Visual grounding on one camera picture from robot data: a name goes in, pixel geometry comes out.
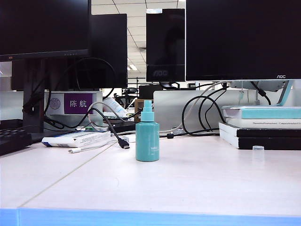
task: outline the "computer monitor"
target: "computer monitor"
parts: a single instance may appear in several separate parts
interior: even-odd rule
[[[90,0],[2,0],[0,61],[24,59],[23,126],[43,132],[48,60],[89,54]]]
[[[146,80],[185,81],[185,9],[146,14]]]
[[[69,71],[69,88],[74,87],[75,77],[81,89],[127,87],[127,15],[91,16],[91,57]]]
[[[301,78],[300,0],[187,0],[186,80]]]
[[[99,88],[126,88],[127,87],[127,15],[92,15],[91,24],[91,51],[90,57],[101,58],[114,68],[100,60],[81,60],[77,57],[60,57],[47,61],[46,72],[51,75],[45,88],[54,90],[66,68],[73,65],[67,76],[61,80],[58,90],[93,90]],[[12,62],[11,88],[23,90],[25,61]]]
[[[87,55],[90,0],[1,0],[0,61]]]

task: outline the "bottle cap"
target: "bottle cap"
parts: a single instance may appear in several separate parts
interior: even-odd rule
[[[141,121],[155,121],[155,113],[152,111],[151,100],[144,101]]]

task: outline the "teal spray bottle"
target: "teal spray bottle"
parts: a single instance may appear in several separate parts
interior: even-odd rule
[[[144,101],[141,122],[136,124],[136,159],[138,161],[159,160],[159,127],[155,123],[151,100]]]

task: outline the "monitor stand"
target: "monitor stand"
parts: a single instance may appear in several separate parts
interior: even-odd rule
[[[44,131],[44,90],[46,59],[28,59],[25,61],[23,127],[32,134],[34,143],[43,137],[66,134],[68,131]]]
[[[278,109],[282,108],[284,106],[284,104],[286,103],[288,95],[291,91],[292,85],[293,85],[293,80],[289,80],[288,82],[286,82],[286,84],[283,87],[280,98],[278,100],[278,103],[275,105],[223,106],[222,109],[225,109],[225,110],[235,109],[235,111],[241,110],[246,113],[249,111],[254,112],[255,109],[260,110],[260,109],[271,109],[272,108],[276,112]],[[257,111],[257,112],[258,112],[258,118],[261,118],[260,111]]]

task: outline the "book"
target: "book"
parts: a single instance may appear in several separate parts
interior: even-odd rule
[[[301,137],[236,137],[222,129],[220,137],[237,149],[252,150],[259,145],[265,150],[301,150]]]
[[[237,119],[301,119],[301,107],[223,106],[223,115]]]
[[[223,122],[219,128],[236,137],[301,137],[301,129],[240,128]]]
[[[57,137],[44,137],[47,147],[82,147],[94,143],[105,144],[111,139],[111,132],[76,132]]]
[[[226,118],[225,121],[241,128],[279,128],[301,129],[301,119],[236,119]]]

